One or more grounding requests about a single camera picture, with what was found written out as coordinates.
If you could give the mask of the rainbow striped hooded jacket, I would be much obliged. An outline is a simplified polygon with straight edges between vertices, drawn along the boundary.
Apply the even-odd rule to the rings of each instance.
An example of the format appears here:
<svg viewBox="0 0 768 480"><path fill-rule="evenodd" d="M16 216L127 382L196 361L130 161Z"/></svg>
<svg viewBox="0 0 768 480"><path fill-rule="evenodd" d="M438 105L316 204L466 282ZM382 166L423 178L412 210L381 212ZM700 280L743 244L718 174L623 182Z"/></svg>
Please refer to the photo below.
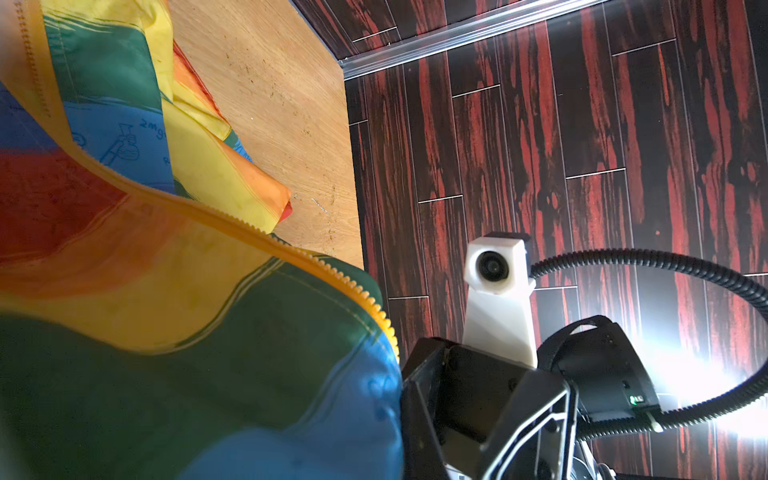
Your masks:
<svg viewBox="0 0 768 480"><path fill-rule="evenodd" d="M401 478L379 287L289 198L165 2L3 2L2 477Z"/></svg>

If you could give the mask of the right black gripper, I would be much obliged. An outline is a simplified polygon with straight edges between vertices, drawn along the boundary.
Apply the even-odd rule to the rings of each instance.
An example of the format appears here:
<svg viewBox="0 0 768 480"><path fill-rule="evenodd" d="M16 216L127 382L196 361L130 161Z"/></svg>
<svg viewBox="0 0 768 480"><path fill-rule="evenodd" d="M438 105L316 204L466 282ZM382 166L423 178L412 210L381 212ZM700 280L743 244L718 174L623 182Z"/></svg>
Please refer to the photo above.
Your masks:
<svg viewBox="0 0 768 480"><path fill-rule="evenodd" d="M659 412L621 327L574 322L536 351L538 367L440 338L418 341L403 370L407 479L611 479L586 444L589 421Z"/></svg>

